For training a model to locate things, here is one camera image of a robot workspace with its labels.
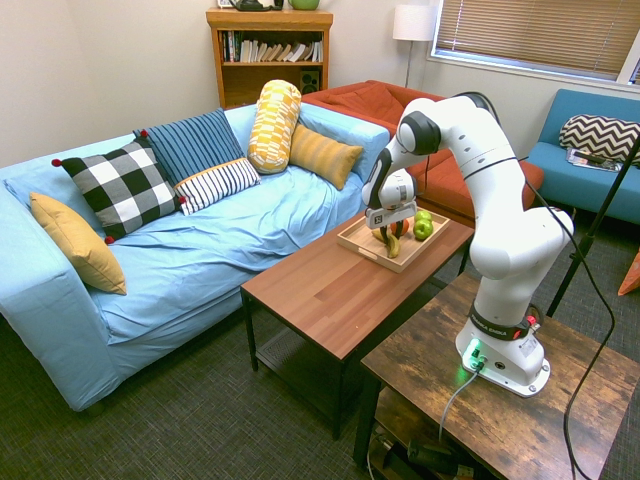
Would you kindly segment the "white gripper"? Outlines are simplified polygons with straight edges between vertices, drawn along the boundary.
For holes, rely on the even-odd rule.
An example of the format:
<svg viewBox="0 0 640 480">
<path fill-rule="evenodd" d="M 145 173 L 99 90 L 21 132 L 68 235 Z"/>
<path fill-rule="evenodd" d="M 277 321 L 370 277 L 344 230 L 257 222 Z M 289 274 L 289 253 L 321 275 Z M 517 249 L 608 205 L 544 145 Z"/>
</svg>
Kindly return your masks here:
<svg viewBox="0 0 640 480">
<path fill-rule="evenodd" d="M 394 234 L 405 235 L 409 229 L 408 218 L 412 218 L 417 212 L 415 201 L 408 202 L 397 208 L 367 208 L 365 210 L 366 225 L 370 229 L 379 228 L 379 233 L 385 245 L 389 245 L 387 225 L 394 223 Z"/>
</svg>

